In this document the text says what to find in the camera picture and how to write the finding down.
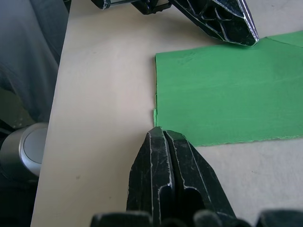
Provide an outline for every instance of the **green cardstock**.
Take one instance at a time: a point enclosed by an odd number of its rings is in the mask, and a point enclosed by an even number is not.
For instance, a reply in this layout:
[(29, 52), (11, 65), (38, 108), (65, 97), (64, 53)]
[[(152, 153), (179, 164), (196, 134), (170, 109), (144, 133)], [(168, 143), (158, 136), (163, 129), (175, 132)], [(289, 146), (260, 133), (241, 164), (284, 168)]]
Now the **green cardstock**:
[(155, 126), (193, 145), (303, 136), (303, 31), (159, 53)]

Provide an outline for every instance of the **gray cloth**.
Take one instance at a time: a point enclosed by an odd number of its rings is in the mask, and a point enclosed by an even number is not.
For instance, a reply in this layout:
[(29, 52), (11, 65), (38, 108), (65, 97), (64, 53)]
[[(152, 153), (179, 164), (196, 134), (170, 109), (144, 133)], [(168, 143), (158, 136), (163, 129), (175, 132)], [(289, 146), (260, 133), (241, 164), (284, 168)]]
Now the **gray cloth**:
[(67, 20), (63, 0), (0, 0), (0, 86), (38, 122), (49, 121)]

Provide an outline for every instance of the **white table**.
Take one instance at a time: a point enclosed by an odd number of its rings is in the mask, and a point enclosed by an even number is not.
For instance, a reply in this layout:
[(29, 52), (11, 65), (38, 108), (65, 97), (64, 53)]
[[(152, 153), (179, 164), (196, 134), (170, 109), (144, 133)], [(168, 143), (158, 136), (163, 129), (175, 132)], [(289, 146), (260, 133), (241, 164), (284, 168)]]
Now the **white table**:
[[(303, 29), (302, 0), (249, 0), (260, 37)], [(128, 175), (153, 127), (157, 52), (215, 44), (174, 7), (142, 15), (131, 4), (100, 11), (73, 0), (32, 227), (88, 227), (125, 210)], [(303, 139), (198, 150), (238, 217), (303, 202)]]

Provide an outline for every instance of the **gray fabric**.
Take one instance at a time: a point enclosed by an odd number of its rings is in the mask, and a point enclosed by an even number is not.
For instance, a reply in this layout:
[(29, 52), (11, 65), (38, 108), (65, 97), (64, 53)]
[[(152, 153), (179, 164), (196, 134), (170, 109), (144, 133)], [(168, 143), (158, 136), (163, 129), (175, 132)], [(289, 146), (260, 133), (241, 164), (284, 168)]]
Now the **gray fabric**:
[(67, 20), (62, 0), (0, 0), (0, 86), (38, 122), (49, 121)]

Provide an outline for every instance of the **black plastic claw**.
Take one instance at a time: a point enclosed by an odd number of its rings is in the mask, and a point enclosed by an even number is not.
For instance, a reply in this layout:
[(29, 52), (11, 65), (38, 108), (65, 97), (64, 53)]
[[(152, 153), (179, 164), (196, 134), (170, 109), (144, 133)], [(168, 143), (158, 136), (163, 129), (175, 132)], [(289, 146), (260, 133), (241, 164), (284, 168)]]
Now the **black plastic claw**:
[(167, 218), (194, 226), (198, 210), (235, 218), (210, 165), (180, 133), (149, 131), (129, 177), (127, 210), (143, 210), (158, 227)]
[(209, 36), (253, 46), (259, 41), (245, 0), (169, 0)]

